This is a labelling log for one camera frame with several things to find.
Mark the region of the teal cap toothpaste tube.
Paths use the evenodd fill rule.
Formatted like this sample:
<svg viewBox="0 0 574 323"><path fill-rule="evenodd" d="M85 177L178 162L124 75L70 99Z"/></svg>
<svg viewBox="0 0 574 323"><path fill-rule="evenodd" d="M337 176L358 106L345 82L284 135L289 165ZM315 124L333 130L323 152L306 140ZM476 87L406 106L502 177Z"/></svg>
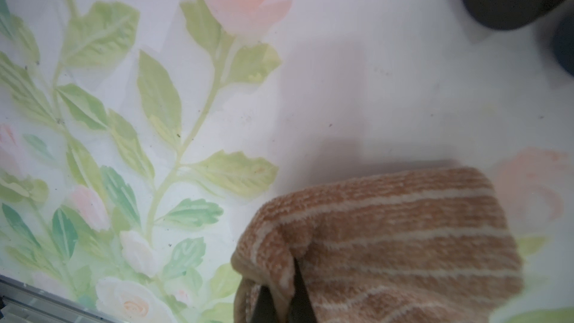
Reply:
<svg viewBox="0 0 574 323"><path fill-rule="evenodd" d="M558 24L551 41L556 62L570 76L574 76L574 17L566 15Z"/></svg>

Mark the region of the aluminium front rail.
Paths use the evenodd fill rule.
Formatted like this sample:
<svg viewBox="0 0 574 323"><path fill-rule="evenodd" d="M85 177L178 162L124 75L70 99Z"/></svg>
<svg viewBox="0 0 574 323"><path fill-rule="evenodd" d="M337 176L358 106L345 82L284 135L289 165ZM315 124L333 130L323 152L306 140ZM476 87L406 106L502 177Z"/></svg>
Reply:
<svg viewBox="0 0 574 323"><path fill-rule="evenodd" d="M120 320L1 276L1 323L113 323Z"/></svg>

